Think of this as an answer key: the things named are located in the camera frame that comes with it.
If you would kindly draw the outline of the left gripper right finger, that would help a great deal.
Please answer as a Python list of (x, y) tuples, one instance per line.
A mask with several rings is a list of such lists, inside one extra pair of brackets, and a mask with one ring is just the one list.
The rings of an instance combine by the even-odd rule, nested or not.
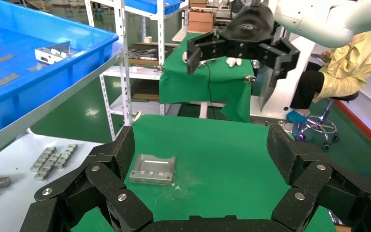
[(271, 219), (292, 232), (306, 229), (319, 207), (330, 210), (354, 232), (371, 232), (371, 179), (331, 160), (313, 144), (269, 127), (267, 151), (289, 190)]

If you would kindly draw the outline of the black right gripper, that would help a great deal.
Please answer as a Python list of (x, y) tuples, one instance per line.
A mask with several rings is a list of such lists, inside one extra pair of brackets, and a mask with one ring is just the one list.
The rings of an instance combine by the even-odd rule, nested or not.
[(267, 6), (244, 6), (223, 31), (223, 38), (207, 32), (187, 41), (187, 73), (193, 74), (201, 61), (223, 56), (257, 59), (272, 69), (269, 87), (276, 87), (278, 80), (286, 79), (296, 68), (300, 51), (287, 38), (271, 44), (273, 26), (273, 14)]

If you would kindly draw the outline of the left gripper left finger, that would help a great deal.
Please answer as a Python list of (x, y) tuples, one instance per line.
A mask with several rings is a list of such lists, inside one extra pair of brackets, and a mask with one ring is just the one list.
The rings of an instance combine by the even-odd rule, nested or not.
[(21, 231), (69, 232), (94, 208), (116, 232), (143, 230), (153, 214), (125, 184), (134, 153), (133, 128), (124, 126), (115, 141), (94, 147), (80, 166), (36, 191)]

